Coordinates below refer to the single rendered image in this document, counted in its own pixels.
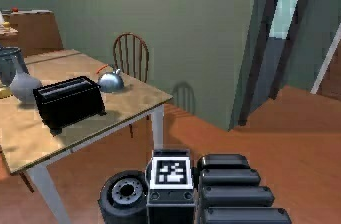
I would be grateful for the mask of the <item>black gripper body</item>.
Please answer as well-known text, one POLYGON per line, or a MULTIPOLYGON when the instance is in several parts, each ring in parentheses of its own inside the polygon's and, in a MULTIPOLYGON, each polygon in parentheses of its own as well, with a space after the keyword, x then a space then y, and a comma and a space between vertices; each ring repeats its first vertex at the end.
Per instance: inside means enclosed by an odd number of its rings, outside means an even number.
POLYGON ((105 224, 147 224, 147 193, 142 171, 127 170, 110 177, 98 199, 105 224))

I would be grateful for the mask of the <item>wooden table with white legs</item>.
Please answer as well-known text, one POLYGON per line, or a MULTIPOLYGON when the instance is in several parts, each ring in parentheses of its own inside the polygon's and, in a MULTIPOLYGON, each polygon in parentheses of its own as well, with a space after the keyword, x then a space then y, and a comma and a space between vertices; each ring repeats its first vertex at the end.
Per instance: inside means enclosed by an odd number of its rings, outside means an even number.
POLYGON ((0 99, 0 146, 10 174, 27 173, 59 224, 70 218, 47 166, 149 115, 153 143, 163 145, 164 104, 172 96, 124 74, 125 88, 117 93, 93 89, 73 94, 61 84, 82 76, 97 80, 101 63, 76 50, 63 50, 26 59, 42 91, 35 104, 22 106, 15 97, 0 99))

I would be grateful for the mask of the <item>black toaster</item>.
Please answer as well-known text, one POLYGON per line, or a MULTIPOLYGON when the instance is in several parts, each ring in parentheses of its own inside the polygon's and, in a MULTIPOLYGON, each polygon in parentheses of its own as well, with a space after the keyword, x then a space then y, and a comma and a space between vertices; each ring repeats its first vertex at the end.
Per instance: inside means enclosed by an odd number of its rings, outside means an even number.
POLYGON ((106 114, 99 85, 87 76, 42 86, 33 94, 42 122, 52 135, 91 116, 106 114))

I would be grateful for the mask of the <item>grey vase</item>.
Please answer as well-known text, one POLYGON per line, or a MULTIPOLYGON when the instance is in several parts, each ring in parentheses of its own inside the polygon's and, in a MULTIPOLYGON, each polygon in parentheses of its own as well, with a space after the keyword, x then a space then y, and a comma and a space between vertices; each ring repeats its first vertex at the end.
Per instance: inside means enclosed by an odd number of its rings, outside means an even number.
POLYGON ((35 102, 33 90, 41 87, 42 83, 23 70, 16 56, 12 56, 11 60, 15 68, 15 76, 9 85, 10 91, 21 103, 33 104, 35 102))

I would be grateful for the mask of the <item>blue-grey bucket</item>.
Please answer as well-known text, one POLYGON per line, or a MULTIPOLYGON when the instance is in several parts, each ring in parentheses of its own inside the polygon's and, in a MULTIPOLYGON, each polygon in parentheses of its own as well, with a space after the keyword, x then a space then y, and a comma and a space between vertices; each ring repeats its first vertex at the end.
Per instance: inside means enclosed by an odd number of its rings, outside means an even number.
POLYGON ((4 86, 9 86, 16 74, 11 59, 12 56, 17 57, 22 69, 28 73, 21 49, 19 47, 3 47, 0 45, 0 81, 4 86))

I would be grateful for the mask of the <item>brown wooden cabinet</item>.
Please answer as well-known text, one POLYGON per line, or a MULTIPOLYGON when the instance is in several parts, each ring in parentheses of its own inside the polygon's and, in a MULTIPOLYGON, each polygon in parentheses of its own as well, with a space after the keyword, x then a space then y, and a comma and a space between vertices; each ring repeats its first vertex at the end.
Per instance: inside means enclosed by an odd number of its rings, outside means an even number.
POLYGON ((11 29, 0 24, 0 45, 19 47, 24 57, 63 49, 54 13, 19 11, 5 15, 11 29))

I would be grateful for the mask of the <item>dark framed room door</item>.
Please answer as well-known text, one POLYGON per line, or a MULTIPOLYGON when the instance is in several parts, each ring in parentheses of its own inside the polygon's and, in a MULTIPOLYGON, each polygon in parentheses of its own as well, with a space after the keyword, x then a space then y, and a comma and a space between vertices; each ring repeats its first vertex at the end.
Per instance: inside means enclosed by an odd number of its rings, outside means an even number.
POLYGON ((277 98, 308 0, 257 0, 256 4, 261 15, 253 19, 256 42, 247 43, 241 68, 239 126, 245 126, 249 115, 268 99, 277 98))

